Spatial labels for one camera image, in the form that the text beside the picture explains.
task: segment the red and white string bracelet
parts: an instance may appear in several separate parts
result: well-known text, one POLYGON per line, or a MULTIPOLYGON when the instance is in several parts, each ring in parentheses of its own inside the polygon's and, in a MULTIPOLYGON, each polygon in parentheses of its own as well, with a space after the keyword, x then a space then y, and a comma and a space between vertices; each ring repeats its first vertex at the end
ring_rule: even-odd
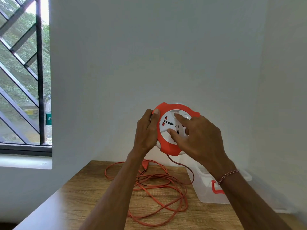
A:
POLYGON ((234 174, 234 173, 236 173, 236 172, 239 172, 239 170, 232 170, 232 171, 226 173, 224 176, 221 177, 221 179, 220 179, 219 182, 218 182, 218 185, 220 185, 220 184, 222 183, 222 181, 225 179, 225 177, 227 177, 227 176, 230 175, 230 174, 234 174))

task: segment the round power strip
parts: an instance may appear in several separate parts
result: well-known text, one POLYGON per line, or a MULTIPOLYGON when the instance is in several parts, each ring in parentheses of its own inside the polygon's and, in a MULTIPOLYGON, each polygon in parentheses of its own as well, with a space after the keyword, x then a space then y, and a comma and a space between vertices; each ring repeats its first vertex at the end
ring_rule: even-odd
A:
POLYGON ((157 124, 158 140, 156 146, 160 149, 161 152, 172 156, 178 156, 179 154, 182 154, 181 149, 178 147, 177 143, 167 132, 167 129, 171 128, 181 137, 187 137, 185 133, 186 127, 183 126, 175 118, 174 113, 178 113, 187 119, 191 119, 191 117, 198 117, 200 114, 179 103, 167 104, 163 102, 156 108, 160 110, 160 119, 157 124))

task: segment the wood grain tabletop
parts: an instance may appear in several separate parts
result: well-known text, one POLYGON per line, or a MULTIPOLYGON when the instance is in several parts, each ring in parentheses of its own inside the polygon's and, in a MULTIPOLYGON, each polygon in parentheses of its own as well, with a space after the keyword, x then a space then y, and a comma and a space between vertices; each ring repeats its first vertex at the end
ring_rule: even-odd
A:
MULTIPOLYGON (((62 188, 48 198, 33 213, 23 220, 16 230, 75 230, 80 227, 97 201, 109 187, 111 180, 104 175, 105 168, 112 162, 91 161, 62 188)), ((108 170, 110 176, 115 176, 121 165, 115 165, 108 170)), ((189 182, 185 168, 167 166, 169 173, 183 182, 189 182)), ((149 165, 148 172, 159 173, 159 166, 149 165)), ((231 205, 202 203, 198 200, 192 185, 188 185, 187 199, 189 207, 186 212, 177 213, 171 222, 155 229, 210 229, 210 230, 243 230, 231 205)), ((162 203, 168 203, 178 193, 173 189, 159 188, 150 191, 162 203)), ((130 211, 135 215, 144 215, 157 210, 160 206, 145 192, 135 191, 130 201, 130 211)), ((155 224, 166 220, 171 211, 162 210, 154 216, 146 218, 147 223, 155 224)), ((307 229, 293 215, 282 214, 281 217, 292 229, 307 229)), ((153 229, 142 226, 127 218, 125 230, 153 229)))

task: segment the bottle label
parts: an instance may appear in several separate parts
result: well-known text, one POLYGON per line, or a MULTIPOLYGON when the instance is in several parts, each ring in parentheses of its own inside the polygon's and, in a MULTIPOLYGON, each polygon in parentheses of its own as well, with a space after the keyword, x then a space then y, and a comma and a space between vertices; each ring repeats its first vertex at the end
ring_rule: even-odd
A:
POLYGON ((51 113, 46 113, 46 125, 52 125, 51 113))

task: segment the coiled red cord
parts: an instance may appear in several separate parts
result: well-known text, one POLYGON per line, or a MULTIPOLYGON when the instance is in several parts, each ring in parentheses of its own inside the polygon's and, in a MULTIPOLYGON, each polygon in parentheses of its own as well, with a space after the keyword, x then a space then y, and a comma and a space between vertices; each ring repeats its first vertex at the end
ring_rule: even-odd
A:
MULTIPOLYGON (((156 162, 156 161, 153 161, 153 160, 143 160, 143 163, 142 164, 147 164, 148 162, 152 162, 152 163, 156 163, 158 164, 163 170, 164 170, 164 174, 144 174, 144 172, 147 171, 147 168, 144 168, 145 170, 143 172, 139 171, 140 175, 136 176, 136 181, 135 181, 135 185, 134 187, 138 186, 139 188, 136 188, 136 189, 133 189, 133 191, 138 191, 138 190, 144 190, 154 201, 156 201, 161 207, 159 209, 157 209, 155 212, 153 213, 150 213, 150 214, 147 214, 147 215, 144 215, 144 216, 134 216, 130 210, 128 210, 128 216, 131 217, 134 221, 138 222, 139 224, 142 224, 144 226, 148 226, 148 227, 158 227, 158 226, 161 226, 163 224, 166 224, 168 223, 169 221, 171 221, 174 216, 176 215, 176 213, 178 212, 183 212, 185 211, 187 208, 188 208, 188 200, 187 200, 187 197, 186 197, 186 194, 187 194, 187 187, 186 185, 190 185, 193 183, 194 181, 194 173, 193 171, 187 167, 186 165, 184 164, 181 164, 181 163, 178 163, 178 162, 175 162, 173 161, 169 155, 167 155, 167 157, 172 161, 174 162, 175 164, 178 164, 178 165, 181 165, 181 166, 184 166, 186 168, 188 168, 192 174, 193 174, 193 180, 190 182, 190 183, 182 183, 181 181, 179 181, 177 178, 171 176, 168 171, 167 171, 167 168, 156 162), (144 185, 144 182, 150 180, 150 179, 159 179, 159 178, 163 178, 163 179, 166 179, 168 180, 167 183, 163 184, 163 185, 144 185), (168 204, 163 204, 161 203, 158 199, 156 199, 151 193, 149 193, 149 189, 156 189, 156 188, 163 188, 163 187, 166 187, 166 188, 171 188, 171 189, 174 189, 176 191, 178 191, 179 193, 179 197, 176 198, 175 200, 169 202, 168 204), (173 208, 170 208, 169 206, 172 205, 173 203, 177 202, 177 201, 180 201, 177 209, 173 209, 173 208), (148 224, 148 223, 145 223, 145 222, 142 222, 140 221, 140 219, 143 219, 143 218, 146 218, 148 216, 152 216, 156 213, 158 213, 159 211, 161 211, 162 209, 168 209, 170 211, 173 211, 172 215, 164 222, 162 223, 159 223, 159 224, 148 224)), ((111 177, 109 177, 107 174, 106 174, 106 171, 108 170, 108 168, 110 168, 111 166, 115 165, 115 164, 119 164, 119 163, 124 163, 124 161, 121 161, 121 162, 117 162, 117 163, 114 163, 114 164, 111 164, 109 165, 105 171, 104 171, 104 175, 109 178, 109 179, 113 179, 111 177)))

